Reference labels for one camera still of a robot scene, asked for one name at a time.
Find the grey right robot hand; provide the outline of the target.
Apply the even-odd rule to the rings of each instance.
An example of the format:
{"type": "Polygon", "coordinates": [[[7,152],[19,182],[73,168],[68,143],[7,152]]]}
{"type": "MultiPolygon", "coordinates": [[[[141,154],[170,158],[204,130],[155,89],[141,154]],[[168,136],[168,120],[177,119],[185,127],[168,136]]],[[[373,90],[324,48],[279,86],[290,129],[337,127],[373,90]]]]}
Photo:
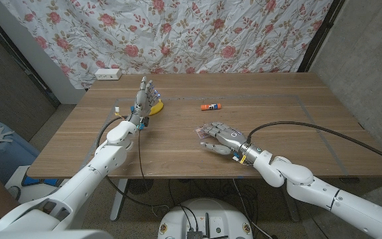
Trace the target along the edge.
{"type": "Polygon", "coordinates": [[[200,145],[220,155],[236,153],[238,155],[238,161],[243,161],[245,165],[254,164],[256,157],[261,153],[261,150],[247,143],[247,138],[240,131],[222,122],[215,121],[207,123],[202,126],[202,131],[216,138],[219,143],[201,142],[200,145]]]}

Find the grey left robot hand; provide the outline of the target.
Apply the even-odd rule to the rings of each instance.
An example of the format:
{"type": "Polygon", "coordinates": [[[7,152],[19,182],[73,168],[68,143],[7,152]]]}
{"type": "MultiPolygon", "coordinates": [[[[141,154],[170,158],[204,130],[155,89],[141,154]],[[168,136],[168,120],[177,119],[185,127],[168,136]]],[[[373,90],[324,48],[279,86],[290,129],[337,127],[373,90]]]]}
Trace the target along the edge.
{"type": "Polygon", "coordinates": [[[131,115],[127,121],[135,124],[138,128],[142,125],[148,126],[148,117],[159,113],[164,104],[161,101],[160,94],[154,88],[152,80],[147,80],[144,76],[140,83],[139,91],[135,96],[135,103],[131,115]]]}

